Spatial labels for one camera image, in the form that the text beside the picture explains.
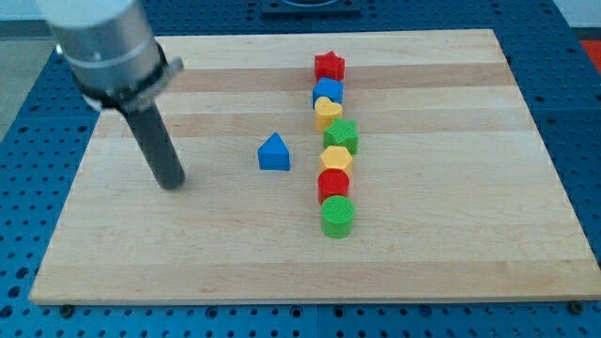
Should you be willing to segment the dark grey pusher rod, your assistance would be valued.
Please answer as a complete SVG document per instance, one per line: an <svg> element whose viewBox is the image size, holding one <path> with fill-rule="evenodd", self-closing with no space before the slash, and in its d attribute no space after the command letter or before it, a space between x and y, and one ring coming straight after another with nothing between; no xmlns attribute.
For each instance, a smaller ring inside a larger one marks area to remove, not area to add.
<svg viewBox="0 0 601 338"><path fill-rule="evenodd" d="M159 186L176 189L184 183L185 172L168 130L155 104L145 109L120 110Z"/></svg>

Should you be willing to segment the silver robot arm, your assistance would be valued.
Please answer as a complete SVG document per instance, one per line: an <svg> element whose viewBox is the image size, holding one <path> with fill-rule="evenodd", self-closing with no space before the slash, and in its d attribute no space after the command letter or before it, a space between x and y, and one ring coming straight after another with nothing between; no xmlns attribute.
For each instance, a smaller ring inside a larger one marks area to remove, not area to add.
<svg viewBox="0 0 601 338"><path fill-rule="evenodd" d="M128 123L158 184L182 185L185 173L156 97L180 72L154 38L136 0L38 0L77 87L97 111L115 109Z"/></svg>

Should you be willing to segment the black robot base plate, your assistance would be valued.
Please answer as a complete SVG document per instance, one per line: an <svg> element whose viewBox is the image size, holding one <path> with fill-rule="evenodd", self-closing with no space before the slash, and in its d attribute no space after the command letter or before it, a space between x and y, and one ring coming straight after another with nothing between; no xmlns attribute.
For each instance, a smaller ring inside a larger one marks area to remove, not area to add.
<svg viewBox="0 0 601 338"><path fill-rule="evenodd" d="M260 0L263 16L360 14L362 0Z"/></svg>

